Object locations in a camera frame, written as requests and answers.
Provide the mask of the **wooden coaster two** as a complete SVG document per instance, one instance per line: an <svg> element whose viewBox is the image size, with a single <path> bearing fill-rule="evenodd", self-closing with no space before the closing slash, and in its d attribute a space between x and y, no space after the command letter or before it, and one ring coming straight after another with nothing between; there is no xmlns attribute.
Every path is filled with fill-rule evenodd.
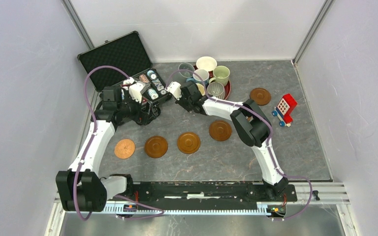
<svg viewBox="0 0 378 236"><path fill-rule="evenodd" d="M212 139L223 142L231 137L232 128L230 124L224 120L213 121L209 126L209 135Z"/></svg>

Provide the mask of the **cream ribbed mug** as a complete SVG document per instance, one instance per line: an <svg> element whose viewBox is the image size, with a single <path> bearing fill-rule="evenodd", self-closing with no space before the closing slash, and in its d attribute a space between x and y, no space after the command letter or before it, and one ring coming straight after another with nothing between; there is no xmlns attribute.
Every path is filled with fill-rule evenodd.
<svg viewBox="0 0 378 236"><path fill-rule="evenodd" d="M205 93L206 93L204 86L202 84L198 84L198 83L196 83L196 85L197 85L197 88L198 88L199 92L201 93L201 95L204 96Z"/></svg>

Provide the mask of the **woven cork coaster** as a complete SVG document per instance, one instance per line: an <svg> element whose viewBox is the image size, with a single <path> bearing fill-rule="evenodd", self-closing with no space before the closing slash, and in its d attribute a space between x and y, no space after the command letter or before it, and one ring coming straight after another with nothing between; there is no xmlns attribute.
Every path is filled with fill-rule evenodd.
<svg viewBox="0 0 378 236"><path fill-rule="evenodd" d="M135 143L130 139L122 139L117 142L114 148L114 154L119 159L128 159L135 152Z"/></svg>

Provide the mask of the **red round tray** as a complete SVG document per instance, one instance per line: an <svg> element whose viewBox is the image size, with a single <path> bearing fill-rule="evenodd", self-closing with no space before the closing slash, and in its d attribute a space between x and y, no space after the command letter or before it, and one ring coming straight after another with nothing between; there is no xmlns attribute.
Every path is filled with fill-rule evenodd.
<svg viewBox="0 0 378 236"><path fill-rule="evenodd" d="M231 91L231 83L230 83L230 80L229 80L229 82L228 82L228 84L226 85L226 86L224 86L225 87L225 98L224 99L227 99L228 98L228 96L229 96L229 93L230 93L230 91Z"/></svg>

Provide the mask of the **wooden coaster three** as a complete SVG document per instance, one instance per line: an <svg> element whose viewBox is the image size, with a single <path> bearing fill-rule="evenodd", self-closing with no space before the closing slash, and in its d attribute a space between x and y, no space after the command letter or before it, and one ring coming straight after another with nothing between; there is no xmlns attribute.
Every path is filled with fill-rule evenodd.
<svg viewBox="0 0 378 236"><path fill-rule="evenodd" d="M144 150L149 157L160 158L168 151L168 142L163 136L152 136L146 141Z"/></svg>

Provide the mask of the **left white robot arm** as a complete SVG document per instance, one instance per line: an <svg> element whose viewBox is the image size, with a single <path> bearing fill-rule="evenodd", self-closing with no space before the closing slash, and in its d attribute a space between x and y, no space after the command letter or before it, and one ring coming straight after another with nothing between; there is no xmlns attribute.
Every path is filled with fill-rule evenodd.
<svg viewBox="0 0 378 236"><path fill-rule="evenodd" d="M146 95L132 97L134 91L126 87L105 87L91 116L90 130L77 157L65 171L56 175L56 185L65 211L93 213L104 210L108 200L138 200L129 174L98 176L99 167L117 128L126 121L147 125L161 113L158 102Z"/></svg>

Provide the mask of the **wooden coaster four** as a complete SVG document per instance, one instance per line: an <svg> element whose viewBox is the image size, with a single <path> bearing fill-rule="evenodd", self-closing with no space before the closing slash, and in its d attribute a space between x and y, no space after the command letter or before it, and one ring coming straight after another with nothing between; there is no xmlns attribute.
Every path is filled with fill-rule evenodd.
<svg viewBox="0 0 378 236"><path fill-rule="evenodd" d="M250 91L250 99L254 100L258 105L264 106L271 101L271 94L264 88L254 88Z"/></svg>

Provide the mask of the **grey striped cup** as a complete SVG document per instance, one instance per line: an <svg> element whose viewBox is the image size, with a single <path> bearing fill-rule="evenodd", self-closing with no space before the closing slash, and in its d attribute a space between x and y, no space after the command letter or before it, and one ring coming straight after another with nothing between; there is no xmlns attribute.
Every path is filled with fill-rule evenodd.
<svg viewBox="0 0 378 236"><path fill-rule="evenodd" d="M225 87L221 83L212 82L212 83L209 83L209 85L207 87L207 93L210 96L214 96L218 99L224 99L225 98Z"/></svg>

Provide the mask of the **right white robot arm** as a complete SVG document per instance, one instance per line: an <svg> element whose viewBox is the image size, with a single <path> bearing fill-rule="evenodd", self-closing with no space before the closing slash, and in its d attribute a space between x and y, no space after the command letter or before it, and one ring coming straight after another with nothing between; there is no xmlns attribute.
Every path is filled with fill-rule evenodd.
<svg viewBox="0 0 378 236"><path fill-rule="evenodd" d="M272 126L253 100L232 102L202 95L192 81L183 85L172 82L166 90L188 112L232 121L240 140L253 150L259 163L265 196L276 201L284 195L288 179L281 170L272 147Z"/></svg>

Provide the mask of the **wooden coaster five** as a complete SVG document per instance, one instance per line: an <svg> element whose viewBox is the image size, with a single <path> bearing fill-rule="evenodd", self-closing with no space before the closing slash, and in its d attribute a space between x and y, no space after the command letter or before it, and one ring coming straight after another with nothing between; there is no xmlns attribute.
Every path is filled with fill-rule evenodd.
<svg viewBox="0 0 378 236"><path fill-rule="evenodd" d="M201 146L201 140L196 133L185 132L177 139L177 147L180 152L185 154L193 154L198 151Z"/></svg>

